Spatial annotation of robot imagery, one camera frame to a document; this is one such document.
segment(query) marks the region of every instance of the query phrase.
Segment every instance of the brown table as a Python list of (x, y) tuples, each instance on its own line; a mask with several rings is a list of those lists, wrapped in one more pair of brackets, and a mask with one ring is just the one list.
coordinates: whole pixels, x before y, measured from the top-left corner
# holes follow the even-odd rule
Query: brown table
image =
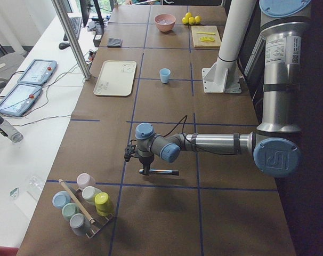
[[(274, 179), (250, 156), (182, 152), (173, 164), (156, 157), (152, 167), (179, 169), (179, 177), (144, 177), (138, 160), (124, 162), (124, 148), (141, 122), (160, 134), (184, 115), (185, 133), (248, 134), (257, 126), (246, 90), (204, 93), (201, 69), (211, 67), (218, 50), (193, 48), (191, 29), (181, 24), (188, 11), (201, 15), (204, 25), (217, 25), (222, 36), (227, 17), (219, 6), (114, 9), (91, 68), (95, 78), (84, 84), (18, 255), (295, 255)], [(153, 18), (160, 13), (176, 16), (173, 31), (157, 30)], [(123, 39), (122, 48), (107, 48), (111, 37)], [(106, 60), (137, 62), (130, 96), (93, 94)], [(164, 67), (172, 71), (168, 84), (159, 81)], [(74, 235), (51, 204), (62, 190), (57, 180), (76, 188), (82, 172), (116, 207), (115, 219), (92, 239)]]

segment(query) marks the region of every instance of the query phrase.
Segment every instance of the white desk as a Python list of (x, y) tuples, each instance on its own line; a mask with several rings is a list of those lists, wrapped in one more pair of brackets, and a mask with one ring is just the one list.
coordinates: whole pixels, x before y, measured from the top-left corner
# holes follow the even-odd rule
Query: white desk
[[(54, 82), (61, 73), (67, 72), (76, 64), (76, 60), (70, 47), (59, 50), (58, 45), (63, 41), (63, 35), (61, 23), (55, 17), (18, 70), (25, 70), (33, 59), (56, 60), (58, 68), (47, 84)], [(93, 37), (91, 32), (82, 29), (79, 44), (84, 54), (89, 49), (96, 50)], [(19, 77), (20, 74), (15, 75), (9, 81), (2, 95), (13, 88)], [(22, 125), (45, 117), (70, 115), (83, 82), (83, 75), (77, 68), (73, 74), (67, 74), (50, 86), (49, 103), (46, 106), (27, 117), (10, 118), (9, 122), (12, 125)], [(46, 89), (34, 108), (46, 103), (45, 91)], [(45, 183), (69, 121), (70, 117), (60, 117), (16, 127), (24, 136), (20, 143), (12, 143), (0, 134), (0, 246), (21, 245), (37, 204), (27, 193), (29, 179), (36, 176)], [(10, 191), (14, 188), (19, 188), (19, 197), (11, 200)]]

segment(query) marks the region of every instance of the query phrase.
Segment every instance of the tablet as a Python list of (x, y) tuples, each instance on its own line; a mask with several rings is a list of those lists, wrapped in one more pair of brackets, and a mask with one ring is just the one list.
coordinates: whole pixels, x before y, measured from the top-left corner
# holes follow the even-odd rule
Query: tablet
[(57, 62), (54, 60), (33, 60), (18, 82), (43, 85), (55, 72), (56, 67)]
[(0, 113), (7, 116), (22, 116), (42, 93), (35, 84), (18, 83), (0, 102)]

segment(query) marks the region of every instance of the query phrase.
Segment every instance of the pink bowl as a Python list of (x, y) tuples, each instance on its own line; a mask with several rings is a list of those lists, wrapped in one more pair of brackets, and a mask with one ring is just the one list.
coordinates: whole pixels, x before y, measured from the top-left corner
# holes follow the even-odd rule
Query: pink bowl
[(168, 32), (173, 29), (176, 17), (172, 14), (160, 14), (155, 16), (155, 24), (161, 32)]

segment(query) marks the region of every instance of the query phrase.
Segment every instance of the yellow lemon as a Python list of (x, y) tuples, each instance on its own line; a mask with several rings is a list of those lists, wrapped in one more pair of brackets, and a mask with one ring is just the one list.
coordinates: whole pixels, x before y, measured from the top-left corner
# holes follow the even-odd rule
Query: yellow lemon
[(195, 23), (196, 24), (200, 24), (200, 22), (202, 21), (202, 18), (201, 18), (201, 16), (196, 16), (195, 17)]
[(185, 14), (185, 18), (190, 18), (190, 17), (192, 17), (192, 14), (191, 14), (191, 12), (187, 12), (186, 14)]
[(183, 23), (184, 25), (188, 25), (188, 24), (189, 24), (189, 19), (187, 19), (186, 17), (183, 17), (183, 18), (182, 18), (182, 23)]
[(189, 18), (189, 24), (190, 24), (190, 25), (194, 25), (194, 24), (195, 24), (195, 19), (194, 19), (194, 17), (190, 17), (190, 18)]

